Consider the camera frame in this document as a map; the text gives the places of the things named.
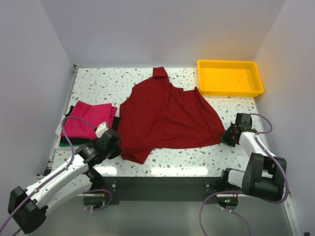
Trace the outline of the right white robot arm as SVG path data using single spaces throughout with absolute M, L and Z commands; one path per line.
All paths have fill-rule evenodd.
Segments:
M 245 171 L 225 169 L 217 183 L 224 193 L 238 188 L 243 194 L 264 199 L 275 204 L 288 197 L 287 162 L 276 157 L 261 141 L 258 132 L 252 128 L 254 114 L 238 113 L 236 120 L 221 137 L 221 142 L 230 147 L 241 146 L 249 157 Z

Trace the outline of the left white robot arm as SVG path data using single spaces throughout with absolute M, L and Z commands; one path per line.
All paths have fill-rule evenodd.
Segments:
M 73 150 L 69 159 L 40 181 L 26 188 L 15 187 L 10 192 L 8 213 L 19 226 L 18 231 L 30 234 L 56 207 L 81 193 L 98 192 L 102 175 L 95 166 L 119 156 L 121 144 L 120 135 L 109 129 Z

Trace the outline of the dark red t shirt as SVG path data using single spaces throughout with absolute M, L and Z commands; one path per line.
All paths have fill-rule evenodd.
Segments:
M 122 158 L 143 164 L 155 148 L 201 148 L 217 145 L 225 128 L 197 88 L 172 85 L 164 67 L 136 84 L 120 105 L 118 133 Z

